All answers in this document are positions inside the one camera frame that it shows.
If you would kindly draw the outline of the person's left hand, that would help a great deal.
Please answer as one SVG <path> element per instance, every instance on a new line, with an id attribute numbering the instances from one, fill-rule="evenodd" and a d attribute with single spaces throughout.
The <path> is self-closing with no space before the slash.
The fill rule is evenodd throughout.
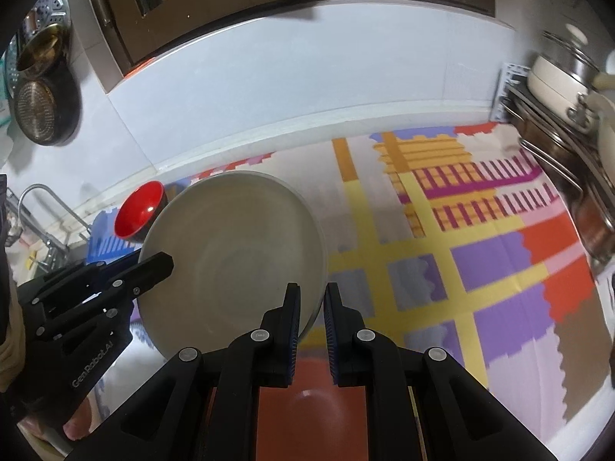
<path id="1" fill-rule="evenodd" d="M 65 460 L 73 442 L 93 433 L 102 423 L 95 392 L 91 391 L 68 422 L 53 429 L 36 417 L 28 416 L 18 423 L 18 428 L 42 460 Z"/>

